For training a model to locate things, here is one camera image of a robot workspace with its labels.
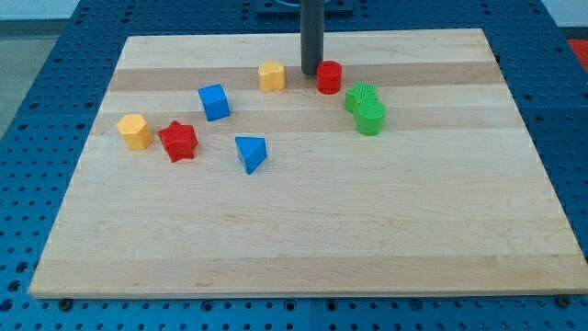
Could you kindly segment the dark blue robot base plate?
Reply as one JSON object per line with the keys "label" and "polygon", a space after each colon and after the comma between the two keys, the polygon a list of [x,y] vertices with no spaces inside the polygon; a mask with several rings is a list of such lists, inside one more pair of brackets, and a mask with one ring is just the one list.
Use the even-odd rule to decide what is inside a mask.
{"label": "dark blue robot base plate", "polygon": [[[325,14],[352,14],[354,0],[324,0]],[[259,17],[279,15],[297,15],[300,12],[300,0],[254,0],[254,11]]]}

